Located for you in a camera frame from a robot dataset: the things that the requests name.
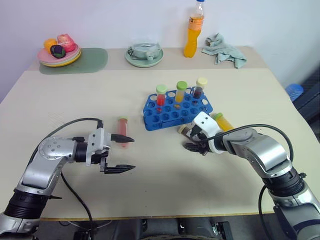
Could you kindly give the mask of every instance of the green mat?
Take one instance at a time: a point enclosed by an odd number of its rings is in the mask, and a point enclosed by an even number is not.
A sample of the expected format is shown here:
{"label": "green mat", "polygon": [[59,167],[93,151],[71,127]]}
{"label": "green mat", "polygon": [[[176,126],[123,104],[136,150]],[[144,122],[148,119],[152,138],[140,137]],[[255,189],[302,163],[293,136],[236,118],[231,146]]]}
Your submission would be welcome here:
{"label": "green mat", "polygon": [[42,74],[84,74],[102,70],[108,61],[108,53],[103,48],[82,48],[82,54],[75,62],[59,67],[49,67],[40,64]]}

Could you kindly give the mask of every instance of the blue test tube rack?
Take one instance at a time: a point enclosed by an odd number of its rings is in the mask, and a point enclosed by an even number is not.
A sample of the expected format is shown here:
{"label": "blue test tube rack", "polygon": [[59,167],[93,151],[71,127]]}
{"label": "blue test tube rack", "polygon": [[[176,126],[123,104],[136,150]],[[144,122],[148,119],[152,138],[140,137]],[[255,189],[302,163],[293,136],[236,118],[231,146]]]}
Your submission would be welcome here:
{"label": "blue test tube rack", "polygon": [[210,114],[213,108],[204,92],[200,98],[194,98],[195,87],[188,87],[182,102],[176,102],[176,90],[165,93],[163,106],[157,105],[157,94],[148,96],[143,108],[143,120],[148,131],[169,128],[191,123],[200,112]]}

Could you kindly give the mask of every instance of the beige table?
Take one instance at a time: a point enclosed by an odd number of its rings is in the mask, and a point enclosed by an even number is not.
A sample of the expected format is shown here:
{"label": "beige table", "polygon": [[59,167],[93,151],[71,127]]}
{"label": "beige table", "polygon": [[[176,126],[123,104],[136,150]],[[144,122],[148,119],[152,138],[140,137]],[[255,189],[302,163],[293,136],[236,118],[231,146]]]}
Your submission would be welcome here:
{"label": "beige table", "polygon": [[[34,147],[47,133],[83,117],[101,118],[104,127],[115,132],[117,117],[125,115],[135,142],[128,149],[114,144],[109,163],[135,165],[135,169],[115,175],[104,175],[97,165],[82,163],[63,169],[95,219],[257,213],[263,184],[247,160],[228,153],[189,152],[182,147],[186,139],[177,127],[145,130],[142,109],[156,85],[174,90],[177,81],[192,86],[198,77],[208,78],[205,93],[211,105],[235,127],[262,123],[287,133],[294,147],[294,166],[307,173],[306,181],[319,199],[316,137],[259,55],[249,47],[241,50],[248,57],[243,69],[233,68],[230,62],[213,65],[214,57],[201,53],[194,61],[186,59],[174,48],[165,49],[163,61],[149,69],[129,65],[123,49],[109,50],[108,65],[96,73],[44,75],[33,63],[0,104],[0,211],[7,206]],[[59,136],[87,136],[95,126],[76,123]],[[288,149],[278,133],[258,130]],[[48,201],[44,219],[87,218],[62,181],[53,194],[63,199]],[[271,212],[271,198],[265,194],[262,201],[263,211]]]}

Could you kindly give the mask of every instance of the gray cloth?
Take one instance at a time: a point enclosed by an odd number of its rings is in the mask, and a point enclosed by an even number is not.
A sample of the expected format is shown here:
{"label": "gray cloth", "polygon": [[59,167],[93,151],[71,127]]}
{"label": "gray cloth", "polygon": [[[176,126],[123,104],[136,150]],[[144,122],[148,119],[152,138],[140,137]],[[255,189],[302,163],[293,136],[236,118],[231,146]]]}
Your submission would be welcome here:
{"label": "gray cloth", "polygon": [[232,61],[237,69],[242,68],[247,58],[236,47],[225,43],[222,34],[209,36],[205,39],[205,47],[202,52],[208,55],[216,55],[215,64],[220,64],[223,61]]}

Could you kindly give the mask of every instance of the blue container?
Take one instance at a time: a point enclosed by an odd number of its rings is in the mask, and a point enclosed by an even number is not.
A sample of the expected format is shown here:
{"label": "blue container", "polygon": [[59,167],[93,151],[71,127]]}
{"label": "blue container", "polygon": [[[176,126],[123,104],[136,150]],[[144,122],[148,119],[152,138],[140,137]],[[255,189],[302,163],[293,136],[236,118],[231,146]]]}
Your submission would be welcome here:
{"label": "blue container", "polygon": [[187,88],[187,92],[189,90],[190,93],[184,94],[182,102],[175,101],[176,90],[167,91],[163,106],[157,105],[156,93],[149,95],[143,108],[145,129],[153,131],[191,123],[199,112],[205,112],[209,115],[213,108],[204,92],[200,98],[194,98],[193,89]]}
{"label": "blue container", "polygon": [[286,93],[289,95],[291,101],[296,100],[303,92],[304,88],[299,84],[290,84],[285,88]]}

